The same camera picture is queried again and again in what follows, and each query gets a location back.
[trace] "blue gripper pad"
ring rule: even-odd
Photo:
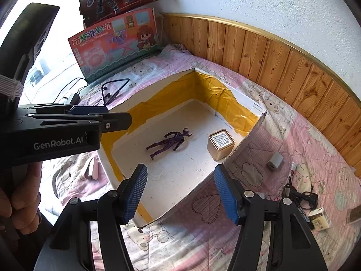
[[[237,200],[233,194],[234,190],[233,192],[231,190],[234,184],[231,184],[232,179],[228,176],[228,172],[222,164],[217,165],[214,169],[214,183],[217,186],[218,194],[221,197],[228,218],[237,225],[240,217],[237,211]]]
[[[127,189],[125,189],[125,191],[129,192],[125,200],[123,214],[123,221],[125,223],[128,223],[130,219],[133,219],[144,188],[146,187],[147,179],[147,167],[144,164],[138,164],[128,181]]]

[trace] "star print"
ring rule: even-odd
[[[217,257],[217,259],[219,260],[224,255],[224,253],[222,253],[222,250],[223,248],[220,249],[214,248],[214,253],[212,254],[212,256]]]

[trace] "cloud print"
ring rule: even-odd
[[[242,176],[250,185],[259,187],[262,184],[263,176],[253,164],[243,163]]]

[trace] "purple action figure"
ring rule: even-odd
[[[176,149],[178,149],[178,147],[180,146],[181,143],[184,142],[184,137],[185,136],[191,136],[191,134],[189,134],[189,130],[188,127],[186,127],[185,129],[183,129],[183,133],[180,133],[179,131],[171,131],[170,133],[167,133],[164,137],[166,139],[152,144],[150,146],[148,146],[146,149],[149,150],[150,148],[154,148],[158,145],[164,145],[164,147],[158,151],[156,151],[154,154],[151,154],[150,157],[152,158],[152,160],[154,161],[154,156],[160,154],[161,152],[164,152],[166,150],[168,150],[169,148],[171,148],[174,144],[177,144],[176,147],[173,149],[173,151],[175,151]]]

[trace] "blue ribbed pad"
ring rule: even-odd
[[[214,169],[214,183],[217,186],[218,193],[221,197],[228,218],[236,224],[239,219],[237,213],[237,202],[223,176],[221,169],[218,166]]]
[[[133,219],[135,212],[137,210],[140,198],[143,194],[144,188],[146,187],[148,179],[147,167],[143,165],[136,182],[134,183],[130,193],[125,201],[125,211],[123,214],[123,220],[125,222]]]

